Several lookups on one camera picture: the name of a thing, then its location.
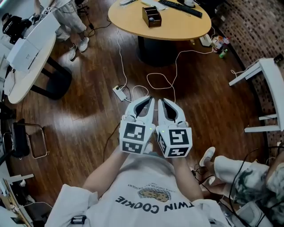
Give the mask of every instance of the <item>small wooden box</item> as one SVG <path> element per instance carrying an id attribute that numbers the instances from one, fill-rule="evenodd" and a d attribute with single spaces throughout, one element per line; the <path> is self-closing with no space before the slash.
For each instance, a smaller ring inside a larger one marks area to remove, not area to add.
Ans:
<path id="1" fill-rule="evenodd" d="M 158 9 L 154 7 L 142 7 L 142 18 L 148 27 L 159 27 L 162 24 L 162 18 Z"/>

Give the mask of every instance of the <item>black table base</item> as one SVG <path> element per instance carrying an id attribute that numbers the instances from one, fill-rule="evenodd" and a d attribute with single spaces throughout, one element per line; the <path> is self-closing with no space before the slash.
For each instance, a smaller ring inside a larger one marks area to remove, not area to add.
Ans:
<path id="1" fill-rule="evenodd" d="M 31 90 L 39 93 L 48 98 L 57 100 L 62 98 L 69 89 L 72 81 L 71 71 L 67 67 L 62 67 L 51 57 L 48 58 L 47 63 L 56 69 L 54 73 L 42 69 L 42 73 L 45 74 L 49 80 L 47 82 L 46 90 L 33 85 Z"/>
<path id="2" fill-rule="evenodd" d="M 137 54 L 144 63 L 154 67 L 162 67 L 173 64 L 178 52 L 174 41 L 138 36 Z"/>

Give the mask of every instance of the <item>brick wall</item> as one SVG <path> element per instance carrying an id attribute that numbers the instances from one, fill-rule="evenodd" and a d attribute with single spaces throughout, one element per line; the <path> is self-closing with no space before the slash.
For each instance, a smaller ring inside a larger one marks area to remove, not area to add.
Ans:
<path id="1" fill-rule="evenodd" d="M 283 0 L 228 0 L 217 8 L 217 15 L 225 22 L 214 20 L 231 44 L 243 64 L 248 67 L 259 58 L 284 55 L 284 1 Z M 284 62 L 279 65 L 284 76 Z M 275 113 L 274 104 L 263 75 L 252 79 L 259 96 L 263 114 Z M 265 121 L 266 125 L 276 120 Z M 267 133 L 268 145 L 284 141 L 283 132 Z"/>

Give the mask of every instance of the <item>cookie graphic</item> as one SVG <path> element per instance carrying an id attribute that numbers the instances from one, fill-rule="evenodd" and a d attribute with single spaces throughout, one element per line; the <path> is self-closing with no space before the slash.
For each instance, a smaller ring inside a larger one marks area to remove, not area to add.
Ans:
<path id="1" fill-rule="evenodd" d="M 139 194 L 142 196 L 147 196 L 149 198 L 156 198 L 158 196 L 156 192 L 154 192 L 153 190 L 149 190 L 149 189 L 143 189 L 139 192 Z"/>
<path id="2" fill-rule="evenodd" d="M 169 197 L 168 197 L 166 194 L 164 194 L 164 193 L 159 193 L 159 192 L 157 192 L 157 194 L 158 194 L 158 196 L 155 197 L 156 200 L 159 200 L 159 201 L 161 201 L 161 202 L 166 202 L 166 201 L 168 201 Z"/>

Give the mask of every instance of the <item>electrical outlet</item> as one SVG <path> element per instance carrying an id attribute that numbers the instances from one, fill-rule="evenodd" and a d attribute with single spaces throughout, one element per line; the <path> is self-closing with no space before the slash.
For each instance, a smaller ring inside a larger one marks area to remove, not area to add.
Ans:
<path id="1" fill-rule="evenodd" d="M 115 86 L 112 90 L 121 101 L 124 101 L 126 99 L 126 95 L 118 86 Z"/>

